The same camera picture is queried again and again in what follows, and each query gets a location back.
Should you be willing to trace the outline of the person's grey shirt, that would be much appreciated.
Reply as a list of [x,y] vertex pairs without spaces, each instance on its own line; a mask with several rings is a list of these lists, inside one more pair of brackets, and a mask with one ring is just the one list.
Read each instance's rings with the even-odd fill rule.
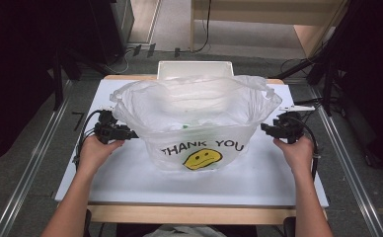
[[164,224],[143,237],[227,237],[216,228],[207,225]]

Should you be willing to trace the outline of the white smiley plastic bag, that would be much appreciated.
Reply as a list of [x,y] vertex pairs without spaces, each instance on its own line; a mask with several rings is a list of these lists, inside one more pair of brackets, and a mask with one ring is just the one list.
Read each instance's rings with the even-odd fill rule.
[[196,172],[223,168],[245,153],[282,102],[264,78],[252,76],[131,82],[110,100],[114,117],[145,142],[158,168]]

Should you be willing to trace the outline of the black metal stand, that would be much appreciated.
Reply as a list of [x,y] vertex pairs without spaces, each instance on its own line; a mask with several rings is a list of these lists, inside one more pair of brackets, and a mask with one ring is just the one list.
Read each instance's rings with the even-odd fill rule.
[[81,71],[76,63],[75,51],[70,48],[58,48],[52,58],[52,71],[54,82],[54,107],[57,111],[63,103],[62,72],[65,72],[70,80],[79,80]]

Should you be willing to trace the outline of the light wooden shelf unit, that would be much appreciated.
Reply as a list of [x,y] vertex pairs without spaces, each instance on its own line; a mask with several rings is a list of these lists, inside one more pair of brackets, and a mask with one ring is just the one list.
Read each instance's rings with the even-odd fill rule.
[[345,14],[348,0],[191,0],[190,47],[195,20],[292,25],[306,57]]

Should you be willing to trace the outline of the white plastic bin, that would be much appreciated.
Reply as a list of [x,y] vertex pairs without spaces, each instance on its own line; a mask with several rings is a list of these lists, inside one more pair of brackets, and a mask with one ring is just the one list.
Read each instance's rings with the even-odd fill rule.
[[158,64],[158,80],[196,75],[232,77],[233,65],[230,61],[160,61]]

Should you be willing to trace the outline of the metal floor rail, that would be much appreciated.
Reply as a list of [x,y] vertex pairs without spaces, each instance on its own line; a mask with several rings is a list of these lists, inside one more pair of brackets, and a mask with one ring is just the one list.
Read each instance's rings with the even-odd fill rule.
[[65,113],[68,105],[69,97],[73,91],[75,82],[67,80],[63,87],[63,102],[51,114],[43,133],[32,151],[31,159],[26,166],[16,188],[14,189],[11,197],[7,201],[4,211],[0,218],[0,237],[8,237],[12,226],[18,216],[24,201],[29,193],[41,162],[49,147],[49,144],[55,135],[55,132],[60,124],[60,121]]
[[361,149],[349,124],[337,112],[327,112],[322,106],[318,109],[319,117],[330,139],[348,185],[348,195],[352,199],[352,216],[360,220],[367,237],[383,237],[383,222],[372,197],[361,180],[357,169]]

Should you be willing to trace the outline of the white board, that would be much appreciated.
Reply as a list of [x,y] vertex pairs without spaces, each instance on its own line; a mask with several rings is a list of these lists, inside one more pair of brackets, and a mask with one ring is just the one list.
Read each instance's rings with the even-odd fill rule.
[[91,203],[294,206],[295,185],[281,150],[262,130],[248,150],[215,171],[158,169],[140,139],[126,141],[95,175]]

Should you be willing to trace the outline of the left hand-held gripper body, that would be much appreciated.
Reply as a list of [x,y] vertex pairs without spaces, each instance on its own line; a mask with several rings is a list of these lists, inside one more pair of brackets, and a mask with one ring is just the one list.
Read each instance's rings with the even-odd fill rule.
[[100,110],[99,118],[94,126],[94,133],[98,139],[108,144],[111,140],[127,140],[129,138],[129,129],[126,125],[117,124],[113,112]]

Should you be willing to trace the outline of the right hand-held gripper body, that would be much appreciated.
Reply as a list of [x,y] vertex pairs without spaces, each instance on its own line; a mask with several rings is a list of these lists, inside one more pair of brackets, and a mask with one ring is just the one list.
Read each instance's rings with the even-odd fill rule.
[[303,120],[301,112],[314,112],[313,106],[284,106],[279,107],[280,115],[273,121],[273,125],[279,130],[276,136],[278,139],[286,139],[288,144],[295,143],[304,132],[308,133],[308,137],[315,139],[315,135],[310,127]]

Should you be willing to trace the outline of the dark cabinet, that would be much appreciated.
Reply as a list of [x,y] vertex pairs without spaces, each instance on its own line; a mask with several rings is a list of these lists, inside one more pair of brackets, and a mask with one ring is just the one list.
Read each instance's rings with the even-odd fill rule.
[[115,24],[118,30],[120,41],[123,45],[126,45],[128,43],[134,24],[134,15],[131,1],[110,0],[110,4],[115,18]]

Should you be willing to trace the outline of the wooden table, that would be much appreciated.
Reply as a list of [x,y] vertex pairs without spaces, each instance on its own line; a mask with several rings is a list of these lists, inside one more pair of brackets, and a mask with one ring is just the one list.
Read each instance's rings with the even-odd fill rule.
[[91,203],[97,222],[181,224],[279,224],[294,206]]

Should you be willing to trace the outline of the black tripod stand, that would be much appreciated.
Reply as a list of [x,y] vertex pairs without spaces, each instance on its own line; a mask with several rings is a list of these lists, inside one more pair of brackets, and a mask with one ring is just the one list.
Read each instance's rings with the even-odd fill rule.
[[320,105],[328,116],[331,115],[330,106],[333,78],[338,72],[337,53],[344,45],[344,37],[347,35],[349,25],[355,17],[356,11],[361,6],[362,1],[363,0],[348,0],[348,6],[346,7],[342,19],[319,52],[316,52],[311,57],[303,59],[299,64],[296,64],[284,72],[271,76],[271,79],[284,80],[296,72],[311,66],[312,69],[308,73],[306,81],[309,85],[317,85],[320,80],[324,78],[324,88]]

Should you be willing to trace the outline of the person's right hand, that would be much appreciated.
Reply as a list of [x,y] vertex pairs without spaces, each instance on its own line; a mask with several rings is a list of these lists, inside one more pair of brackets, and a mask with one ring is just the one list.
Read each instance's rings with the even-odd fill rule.
[[292,144],[275,138],[273,143],[282,151],[294,176],[311,176],[314,145],[309,138],[301,136]]

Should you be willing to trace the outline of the person's left hand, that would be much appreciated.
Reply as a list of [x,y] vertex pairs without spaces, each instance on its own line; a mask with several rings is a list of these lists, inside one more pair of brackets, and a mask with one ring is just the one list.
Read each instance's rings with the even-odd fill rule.
[[94,176],[109,156],[123,144],[123,140],[104,144],[96,135],[88,136],[81,149],[77,172],[82,175]]

